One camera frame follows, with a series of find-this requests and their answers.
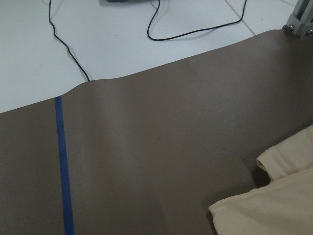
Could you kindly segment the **beige printed t-shirt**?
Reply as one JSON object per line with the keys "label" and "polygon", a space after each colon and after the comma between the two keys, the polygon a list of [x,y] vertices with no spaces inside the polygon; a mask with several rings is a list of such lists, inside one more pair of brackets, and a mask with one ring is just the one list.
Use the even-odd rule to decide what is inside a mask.
{"label": "beige printed t-shirt", "polygon": [[219,235],[313,233],[313,128],[269,148],[256,160],[270,183],[209,207]]}

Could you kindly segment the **aluminium frame post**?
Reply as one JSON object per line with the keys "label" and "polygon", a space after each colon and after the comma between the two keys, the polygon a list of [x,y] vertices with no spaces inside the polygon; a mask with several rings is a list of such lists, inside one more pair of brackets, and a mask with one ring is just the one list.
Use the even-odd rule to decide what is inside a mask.
{"label": "aluminium frame post", "polygon": [[298,0],[283,30],[301,38],[313,34],[313,0]]}

